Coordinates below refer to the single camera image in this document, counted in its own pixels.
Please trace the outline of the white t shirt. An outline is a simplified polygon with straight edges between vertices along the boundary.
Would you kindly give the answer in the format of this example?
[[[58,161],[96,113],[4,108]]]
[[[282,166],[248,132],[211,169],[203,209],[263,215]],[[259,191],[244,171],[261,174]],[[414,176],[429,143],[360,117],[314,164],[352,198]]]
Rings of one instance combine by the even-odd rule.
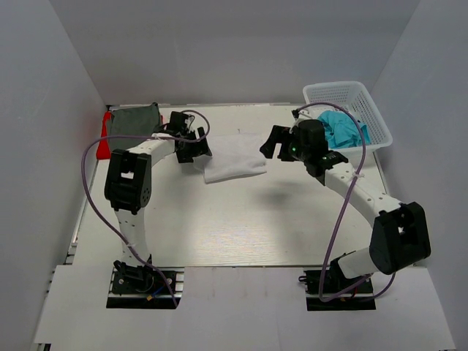
[[[211,155],[194,158],[194,168],[212,184],[267,172],[266,158],[260,152],[263,136],[255,133],[208,136]]]

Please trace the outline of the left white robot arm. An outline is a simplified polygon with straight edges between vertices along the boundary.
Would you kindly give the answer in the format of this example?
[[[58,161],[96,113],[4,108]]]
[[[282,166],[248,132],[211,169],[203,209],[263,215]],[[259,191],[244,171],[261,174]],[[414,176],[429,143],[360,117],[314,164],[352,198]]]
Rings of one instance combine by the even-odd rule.
[[[118,220],[122,258],[117,270],[134,268],[129,283],[140,292],[154,285],[151,253],[145,231],[145,207],[151,199],[152,168],[175,154],[178,163],[192,163],[200,156],[212,156],[207,134],[211,127],[192,126],[195,118],[205,116],[195,110],[173,111],[169,121],[128,149],[111,152],[104,194]]]

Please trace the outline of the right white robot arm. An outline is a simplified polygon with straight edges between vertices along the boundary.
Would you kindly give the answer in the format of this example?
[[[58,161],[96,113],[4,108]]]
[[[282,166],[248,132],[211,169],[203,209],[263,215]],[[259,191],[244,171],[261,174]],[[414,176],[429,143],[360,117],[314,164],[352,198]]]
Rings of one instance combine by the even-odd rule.
[[[268,159],[279,147],[283,162],[302,162],[307,173],[341,195],[371,226],[370,244],[332,260],[326,275],[338,291],[348,291],[364,276],[391,275],[431,255],[423,207],[403,203],[373,187],[353,168],[348,158],[332,151],[325,128],[315,119],[292,127],[273,126],[260,152]]]

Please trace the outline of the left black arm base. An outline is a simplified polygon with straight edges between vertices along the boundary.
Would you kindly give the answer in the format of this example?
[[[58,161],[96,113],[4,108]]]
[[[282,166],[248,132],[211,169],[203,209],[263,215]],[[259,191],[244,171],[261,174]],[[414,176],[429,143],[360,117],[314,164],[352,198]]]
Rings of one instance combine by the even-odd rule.
[[[180,303],[183,269],[157,273],[147,266],[130,266],[116,260],[107,294],[108,309],[170,310]]]

